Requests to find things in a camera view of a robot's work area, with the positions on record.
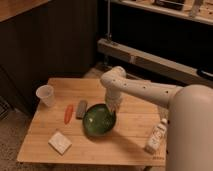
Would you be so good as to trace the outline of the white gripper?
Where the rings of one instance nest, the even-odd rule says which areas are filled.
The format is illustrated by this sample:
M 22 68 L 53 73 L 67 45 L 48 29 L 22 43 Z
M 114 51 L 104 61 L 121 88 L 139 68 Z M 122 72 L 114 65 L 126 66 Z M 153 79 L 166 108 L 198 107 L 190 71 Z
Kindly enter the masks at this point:
M 107 108 L 109 111 L 109 115 L 114 115 L 114 108 L 109 105 L 115 105 L 115 111 L 119 111 L 120 103 L 122 102 L 121 92 L 115 89 L 106 89 L 105 93 L 105 102 L 108 104 Z

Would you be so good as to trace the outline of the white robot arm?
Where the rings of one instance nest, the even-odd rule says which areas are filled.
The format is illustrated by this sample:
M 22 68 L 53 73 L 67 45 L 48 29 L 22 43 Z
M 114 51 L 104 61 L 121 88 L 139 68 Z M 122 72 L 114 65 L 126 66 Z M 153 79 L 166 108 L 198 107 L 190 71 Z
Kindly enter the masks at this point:
M 168 109 L 166 171 L 213 171 L 213 88 L 127 79 L 120 66 L 100 82 L 111 110 L 120 105 L 122 92 Z

